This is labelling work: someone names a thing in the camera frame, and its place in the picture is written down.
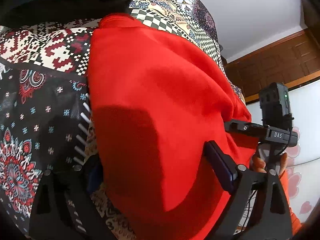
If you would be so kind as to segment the right hand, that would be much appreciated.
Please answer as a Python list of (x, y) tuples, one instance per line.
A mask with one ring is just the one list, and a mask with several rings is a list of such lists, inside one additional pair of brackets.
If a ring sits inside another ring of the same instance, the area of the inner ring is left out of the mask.
[[(280, 159), (279, 176), (281, 176), (284, 173), (287, 167), (287, 162), (288, 162), (288, 155), (285, 152)], [(265, 167), (266, 167), (266, 163), (263, 161), (263, 159), (259, 158), (257, 154), (253, 155), (252, 165), (251, 165), (252, 170), (255, 172), (266, 173)]]

